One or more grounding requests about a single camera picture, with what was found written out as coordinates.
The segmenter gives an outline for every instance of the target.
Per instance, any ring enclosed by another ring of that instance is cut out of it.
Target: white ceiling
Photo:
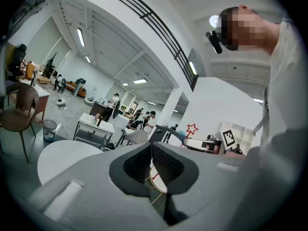
[[[223,47],[222,54],[216,54],[205,33],[214,28],[209,23],[212,15],[228,8],[245,4],[264,19],[279,23],[283,8],[276,0],[177,0],[192,21],[205,44],[205,55],[209,58],[212,76],[236,86],[253,98],[263,99],[263,91],[270,77],[269,56],[262,51],[229,51]]]
[[[81,57],[87,55],[92,65],[118,84],[128,83],[125,88],[137,97],[157,105],[166,103],[173,88],[171,81],[132,38],[83,4],[74,0],[52,1],[66,37],[73,40]],[[80,43],[78,27],[82,29],[85,47]],[[133,82],[141,78],[146,78],[148,82]],[[176,106],[178,115],[185,112],[187,105],[187,100],[182,96]]]

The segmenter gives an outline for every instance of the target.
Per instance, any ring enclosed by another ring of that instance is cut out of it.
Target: neck
[[[265,28],[266,33],[261,48],[268,55],[272,55],[279,39],[280,24],[265,21]]]

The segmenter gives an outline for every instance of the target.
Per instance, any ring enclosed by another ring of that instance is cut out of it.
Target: black railing
[[[139,17],[148,24],[154,32],[161,38],[173,55],[174,60],[180,65],[190,86],[192,86],[195,75],[190,68],[187,57],[180,44],[162,21],[162,19],[142,0],[119,0],[130,7]]]

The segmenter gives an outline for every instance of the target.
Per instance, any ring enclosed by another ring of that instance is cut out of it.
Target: person in white shirt
[[[112,112],[113,112],[113,110],[116,106],[116,103],[118,101],[119,101],[119,94],[118,93],[116,93],[112,99],[108,100],[108,104],[107,104],[107,108],[106,108],[106,111],[108,112],[108,114],[107,114],[107,117],[105,119],[105,122],[108,122],[108,120],[109,120],[109,118],[110,118],[110,116],[111,116],[111,114],[112,114]]]
[[[308,61],[305,45],[293,21],[266,21],[240,5],[220,13],[216,34],[231,51],[262,50],[270,56],[269,85],[264,92],[261,144],[288,129],[308,127]]]
[[[57,86],[59,87],[59,90],[62,88],[62,75],[58,75],[56,81],[54,82],[54,89],[53,90],[56,90],[57,89]]]
[[[155,115],[156,115],[155,111],[150,112],[150,119],[149,119],[148,123],[145,124],[145,127],[143,129],[143,131],[145,131],[148,134],[151,133],[152,129],[154,128],[154,126],[156,124]]]

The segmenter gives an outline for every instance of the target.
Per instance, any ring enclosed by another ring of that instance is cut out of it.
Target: fluorescent light
[[[216,27],[217,22],[218,22],[218,15],[213,15],[210,17],[210,24],[212,27]]]
[[[146,79],[137,79],[137,80],[134,80],[134,83],[135,83],[135,84],[146,83],[146,82],[147,82]]]
[[[259,102],[259,103],[263,103],[263,100],[260,100],[260,99],[256,99],[254,98],[255,101]]]
[[[196,75],[197,72],[196,72],[196,70],[195,70],[195,68],[194,68],[194,66],[193,66],[193,63],[192,63],[192,62],[189,62],[189,65],[190,65],[191,68],[192,68],[193,74]]]
[[[80,43],[83,47],[85,47],[85,41],[83,40],[83,36],[82,36],[82,31],[80,28],[77,28],[77,31],[78,31],[78,36],[79,36],[79,39],[80,39]]]
[[[89,64],[90,64],[90,63],[91,63],[91,62],[90,62],[90,58],[89,58],[88,56],[86,56],[86,59],[88,60],[88,62],[89,62]]]

